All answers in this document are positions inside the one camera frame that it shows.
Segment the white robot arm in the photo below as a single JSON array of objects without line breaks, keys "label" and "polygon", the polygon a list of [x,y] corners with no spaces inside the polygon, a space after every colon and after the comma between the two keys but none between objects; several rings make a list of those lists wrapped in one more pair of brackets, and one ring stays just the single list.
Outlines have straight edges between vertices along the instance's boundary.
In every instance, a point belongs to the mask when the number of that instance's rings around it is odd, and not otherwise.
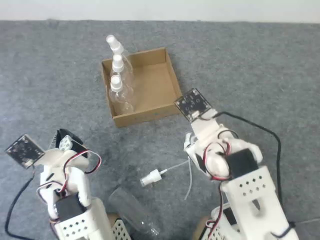
[{"label": "white robot arm", "polygon": [[[233,130],[218,124],[219,113],[197,89],[175,104],[194,132],[192,137],[187,133],[185,142],[190,144],[185,144],[184,150],[200,171],[211,180],[221,181],[221,204],[212,211],[212,220],[207,221],[199,239],[298,240],[278,200],[268,168],[258,165],[263,159],[259,147],[235,138]],[[223,204],[222,193],[228,203]]]},{"label": "white robot arm", "polygon": [[37,193],[47,204],[50,221],[60,240],[82,237],[113,240],[114,234],[105,207],[100,199],[92,198],[85,172],[89,165],[89,154],[93,152],[77,142],[77,137],[74,138],[65,135],[53,144],[56,147],[46,151],[35,163],[43,165]]}]

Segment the plastic bottle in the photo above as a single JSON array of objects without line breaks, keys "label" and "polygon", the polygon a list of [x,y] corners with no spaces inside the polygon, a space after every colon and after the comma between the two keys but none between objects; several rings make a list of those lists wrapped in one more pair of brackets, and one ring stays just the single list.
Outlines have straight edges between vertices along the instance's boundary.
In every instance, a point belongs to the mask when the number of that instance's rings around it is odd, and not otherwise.
[{"label": "plastic bottle", "polygon": [[123,57],[119,54],[113,55],[112,69],[110,76],[120,75],[122,82],[133,88],[134,87],[134,76],[130,70],[124,65]]},{"label": "plastic bottle", "polygon": [[147,235],[148,239],[159,237],[159,222],[131,193],[118,187],[109,197],[109,202],[122,219]]},{"label": "plastic bottle", "polygon": [[109,97],[118,115],[134,111],[134,91],[130,86],[123,84],[120,75],[111,77]]},{"label": "plastic bottle", "polygon": [[130,63],[129,52],[127,50],[125,50],[125,48],[122,46],[122,44],[113,35],[108,35],[106,37],[106,42],[109,44],[111,50],[113,51],[113,54],[122,56],[125,67],[127,67],[129,69],[129,71],[131,72],[131,74],[133,74],[134,69]]}]

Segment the open cardboard box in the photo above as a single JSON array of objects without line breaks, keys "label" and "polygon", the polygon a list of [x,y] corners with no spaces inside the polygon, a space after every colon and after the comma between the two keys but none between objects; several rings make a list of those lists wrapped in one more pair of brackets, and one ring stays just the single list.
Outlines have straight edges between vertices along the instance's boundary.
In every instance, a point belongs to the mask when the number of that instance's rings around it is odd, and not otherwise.
[{"label": "open cardboard box", "polygon": [[112,118],[117,127],[151,121],[178,114],[174,104],[181,90],[167,50],[157,48],[130,56],[135,81],[135,108],[133,113],[117,115],[109,99],[112,59],[102,61],[102,78]]}]

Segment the black cable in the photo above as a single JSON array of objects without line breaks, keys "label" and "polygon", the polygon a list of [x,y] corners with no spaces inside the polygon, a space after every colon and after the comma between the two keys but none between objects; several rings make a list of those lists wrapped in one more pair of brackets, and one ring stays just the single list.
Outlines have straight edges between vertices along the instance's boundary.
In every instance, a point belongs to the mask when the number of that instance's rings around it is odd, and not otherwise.
[{"label": "black cable", "polygon": [[223,131],[219,132],[217,138],[219,139],[219,138],[220,138],[220,135],[221,135],[222,133],[225,133],[225,132],[230,132],[230,133],[234,134],[237,139],[239,138],[238,133],[236,133],[235,131],[233,131],[233,130],[231,130],[231,129],[226,129],[226,130],[223,130]]},{"label": "black cable", "polygon": [[290,221],[289,222],[289,227],[281,234],[281,235],[276,235],[274,233],[271,232],[272,236],[276,237],[277,239],[282,239],[283,237],[285,237],[291,229],[294,229],[296,227],[296,224],[294,221]]},{"label": "black cable", "polygon": [[274,136],[274,138],[276,139],[277,143],[278,143],[278,150],[277,150],[277,153],[276,153],[276,184],[277,184],[277,189],[278,189],[278,198],[279,198],[279,202],[281,204],[281,207],[283,209],[283,211],[285,211],[284,209],[284,206],[283,206],[283,197],[282,197],[282,187],[281,187],[281,173],[280,173],[280,158],[281,158],[281,141],[280,141],[280,138],[278,137],[278,135],[276,133],[274,133],[273,131],[265,128],[264,126],[261,126],[261,125],[258,125],[252,121],[249,121],[241,116],[237,116],[237,115],[234,115],[232,113],[229,113],[227,111],[221,111],[221,112],[218,112],[217,114],[215,114],[213,117],[211,118],[202,118],[202,117],[199,117],[199,119],[201,120],[204,120],[204,121],[209,121],[211,119],[215,119],[221,115],[228,115],[229,117],[232,117],[234,119],[238,119],[238,120],[241,120],[247,124],[250,124],[256,128],[259,128],[269,134],[271,134],[272,136]]},{"label": "black cable", "polygon": [[15,198],[13,199],[13,201],[11,203],[11,206],[9,207],[8,214],[6,215],[4,230],[5,230],[5,233],[8,234],[12,238],[22,239],[22,240],[34,240],[32,238],[29,238],[29,237],[19,236],[19,235],[15,235],[15,234],[9,232],[9,223],[10,223],[10,218],[11,218],[12,211],[13,211],[13,209],[14,209],[14,207],[15,207],[18,199],[19,199],[19,197],[21,196],[21,194],[24,192],[24,190],[26,190],[26,188],[29,186],[29,184],[31,183],[31,181],[35,177],[35,167],[33,165],[32,165],[32,167],[33,167],[32,177],[23,185],[23,187],[20,189],[18,194],[15,196]]}]

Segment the white spray cap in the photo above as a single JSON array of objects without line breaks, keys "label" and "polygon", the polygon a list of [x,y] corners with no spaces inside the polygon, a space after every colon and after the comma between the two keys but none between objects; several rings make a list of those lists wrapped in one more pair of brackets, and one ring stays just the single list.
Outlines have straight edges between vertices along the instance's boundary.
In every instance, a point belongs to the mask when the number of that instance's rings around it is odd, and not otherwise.
[{"label": "white spray cap", "polygon": [[111,77],[110,87],[111,87],[111,90],[116,93],[120,92],[124,88],[121,81],[121,77],[119,75],[113,75]]},{"label": "white spray cap", "polygon": [[111,50],[114,54],[122,54],[124,51],[124,47],[122,44],[116,39],[113,35],[108,35],[106,37],[106,42],[109,44]]},{"label": "white spray cap", "polygon": [[140,179],[142,187],[160,181],[162,179],[161,174],[164,174],[166,171],[167,169],[161,172],[159,172],[158,169],[153,170],[147,176]]},{"label": "white spray cap", "polygon": [[112,61],[112,70],[116,73],[121,73],[124,69],[124,61],[122,60],[122,56],[119,54],[113,55]]}]

